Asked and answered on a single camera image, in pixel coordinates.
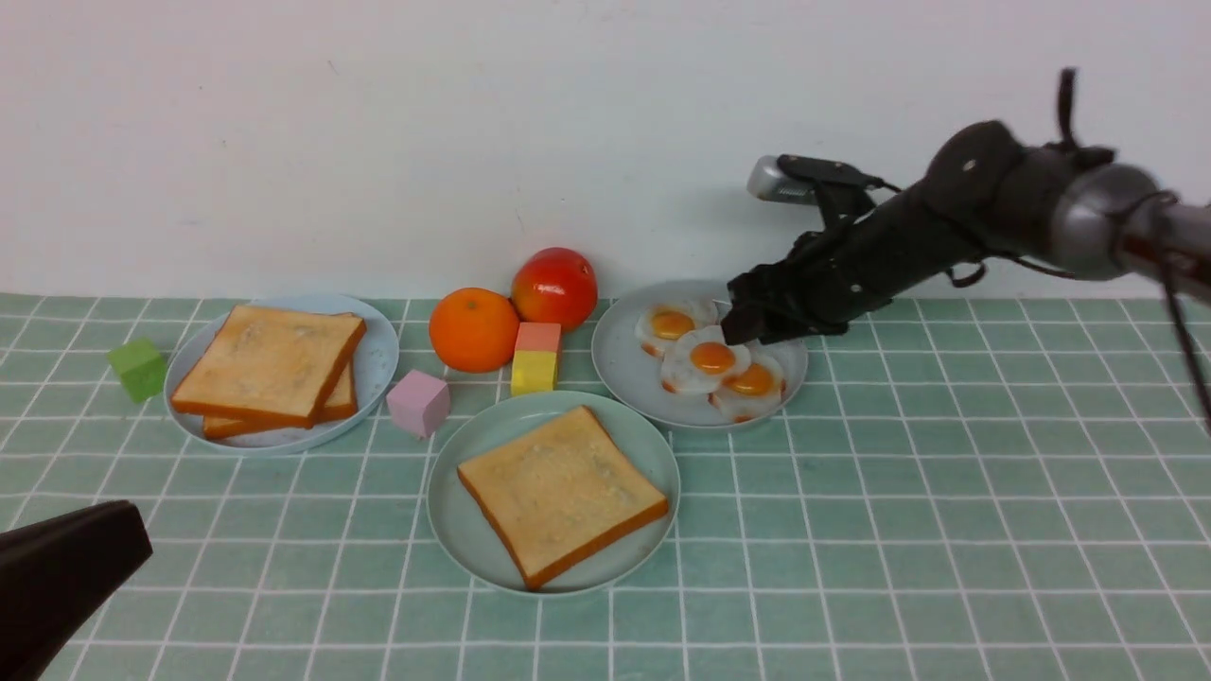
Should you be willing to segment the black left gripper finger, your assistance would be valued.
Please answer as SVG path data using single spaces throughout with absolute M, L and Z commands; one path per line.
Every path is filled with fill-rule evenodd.
M 104 500 L 1 536 L 1 677 L 38 680 L 153 556 L 130 500 Z

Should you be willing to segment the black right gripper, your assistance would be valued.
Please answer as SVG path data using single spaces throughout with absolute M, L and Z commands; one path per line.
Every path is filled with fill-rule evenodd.
M 731 279 L 724 340 L 770 345 L 839 334 L 903 290 L 983 258 L 977 238 L 934 210 L 924 185 L 909 185 L 860 221 L 800 236 L 773 268 Z

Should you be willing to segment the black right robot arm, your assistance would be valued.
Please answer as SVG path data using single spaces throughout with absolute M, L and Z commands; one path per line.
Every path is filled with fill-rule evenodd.
M 1210 296 L 1210 216 L 1112 148 L 1073 133 L 1077 69 L 1057 86 L 1060 137 L 1031 147 L 988 120 L 941 147 L 920 181 L 897 188 L 851 164 L 793 154 L 758 160 L 753 198 L 817 208 L 823 227 L 788 254 L 727 285 L 731 343 L 844 334 L 849 324 L 929 277 L 968 288 L 999 258 L 1055 277 L 1163 285 L 1169 321 L 1200 407 L 1209 387 L 1180 296 Z

